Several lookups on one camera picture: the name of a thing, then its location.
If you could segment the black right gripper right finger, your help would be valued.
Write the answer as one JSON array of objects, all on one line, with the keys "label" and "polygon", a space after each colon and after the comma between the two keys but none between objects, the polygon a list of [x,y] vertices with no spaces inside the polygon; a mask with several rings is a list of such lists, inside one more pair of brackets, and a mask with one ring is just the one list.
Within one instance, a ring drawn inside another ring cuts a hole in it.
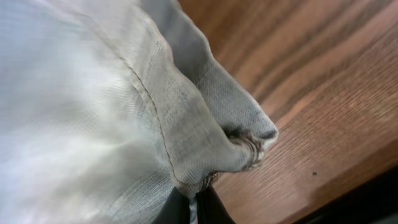
[{"label": "black right gripper right finger", "polygon": [[236,224],[212,186],[195,196],[198,224]]}]

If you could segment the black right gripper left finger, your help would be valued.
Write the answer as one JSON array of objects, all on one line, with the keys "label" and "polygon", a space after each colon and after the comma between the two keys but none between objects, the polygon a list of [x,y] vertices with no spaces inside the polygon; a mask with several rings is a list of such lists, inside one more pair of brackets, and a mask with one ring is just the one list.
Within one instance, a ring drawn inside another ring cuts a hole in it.
[{"label": "black right gripper left finger", "polygon": [[190,200],[174,187],[152,224],[190,224]]}]

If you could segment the light blue denim shorts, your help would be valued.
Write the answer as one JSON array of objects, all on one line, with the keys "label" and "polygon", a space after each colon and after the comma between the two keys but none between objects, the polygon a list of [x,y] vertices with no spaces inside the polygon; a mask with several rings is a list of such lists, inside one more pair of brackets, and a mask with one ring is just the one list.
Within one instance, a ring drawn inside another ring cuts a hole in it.
[{"label": "light blue denim shorts", "polygon": [[177,1],[1,2],[2,223],[193,223],[277,136]]}]

